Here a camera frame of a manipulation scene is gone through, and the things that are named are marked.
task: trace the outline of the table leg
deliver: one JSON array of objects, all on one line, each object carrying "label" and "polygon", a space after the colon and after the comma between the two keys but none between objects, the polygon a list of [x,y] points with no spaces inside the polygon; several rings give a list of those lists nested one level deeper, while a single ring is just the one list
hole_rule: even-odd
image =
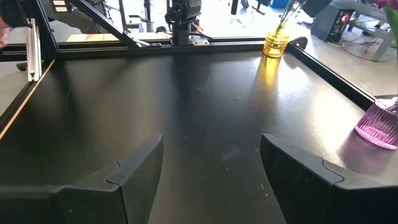
[{"label": "table leg", "polygon": [[119,0],[119,11],[122,19],[123,32],[127,31],[126,14],[124,13],[123,0]]},{"label": "table leg", "polygon": [[387,49],[391,47],[392,41],[395,39],[394,33],[392,32],[392,29],[388,32],[386,37],[383,39],[383,42],[381,42],[379,48],[377,48],[376,52],[374,53],[372,57],[372,61],[380,61],[381,56],[386,53]]},{"label": "table leg", "polygon": [[261,0],[258,0],[258,1],[257,1],[257,7],[252,6],[252,8],[253,8],[254,10],[256,10],[259,14],[265,15],[264,12],[261,12],[261,11],[260,11],[260,7],[261,7]]},{"label": "table leg", "polygon": [[354,26],[353,26],[352,24],[355,24],[356,21],[358,21],[358,19],[359,19],[360,16],[361,16],[360,13],[355,11],[355,18],[354,18],[354,20],[352,20],[352,21],[350,22],[350,24],[349,24],[349,26],[348,26],[348,29],[347,29],[348,32],[353,31]]},{"label": "table leg", "polygon": [[145,23],[147,26],[147,32],[153,32],[153,26],[152,26],[152,19],[150,16],[150,0],[144,0],[144,7],[145,7]]},{"label": "table leg", "polygon": [[232,0],[231,15],[236,15],[238,11],[238,0]]}]

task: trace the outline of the yellow glass vase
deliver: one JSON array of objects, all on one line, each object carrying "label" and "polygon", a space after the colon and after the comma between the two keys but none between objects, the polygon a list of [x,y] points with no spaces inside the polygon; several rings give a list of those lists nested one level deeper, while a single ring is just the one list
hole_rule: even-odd
[{"label": "yellow glass vase", "polygon": [[264,42],[264,55],[280,58],[289,43],[289,35],[285,30],[285,23],[280,23],[275,30],[269,31]]}]

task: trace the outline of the pink flower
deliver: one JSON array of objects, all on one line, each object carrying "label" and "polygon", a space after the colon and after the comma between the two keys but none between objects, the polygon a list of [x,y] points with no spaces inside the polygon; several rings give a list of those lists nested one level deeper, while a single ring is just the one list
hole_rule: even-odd
[{"label": "pink flower", "polygon": [[392,9],[398,10],[398,0],[375,0],[374,3],[379,6],[379,9],[390,4]]}]

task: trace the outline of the person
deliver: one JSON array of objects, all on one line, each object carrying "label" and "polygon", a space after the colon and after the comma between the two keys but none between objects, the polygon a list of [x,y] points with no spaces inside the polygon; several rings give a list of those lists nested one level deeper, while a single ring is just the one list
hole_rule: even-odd
[{"label": "person", "polygon": [[[78,9],[73,10],[67,15],[55,13],[50,1],[51,0],[42,0],[44,11],[50,21],[57,20],[70,27],[80,29],[82,34],[99,34],[103,32],[102,28],[97,26],[90,17]],[[10,27],[0,18],[0,49],[6,46],[9,32]]]},{"label": "person", "polygon": [[53,10],[51,0],[41,0],[41,2],[50,21],[60,21],[70,27],[79,29],[82,34],[99,34],[104,31],[90,17],[78,9],[64,15]]},{"label": "person", "polygon": [[242,5],[243,8],[245,8],[245,9],[247,9],[247,8],[250,6],[248,0],[241,0],[241,5]]}]

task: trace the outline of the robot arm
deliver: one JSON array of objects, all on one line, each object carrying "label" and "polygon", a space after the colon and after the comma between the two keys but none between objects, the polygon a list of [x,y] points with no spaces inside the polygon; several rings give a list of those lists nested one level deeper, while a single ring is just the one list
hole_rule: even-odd
[{"label": "robot arm", "polygon": [[191,23],[200,14],[201,0],[172,0],[172,7],[165,15],[166,22],[172,26],[172,44],[190,44]]}]

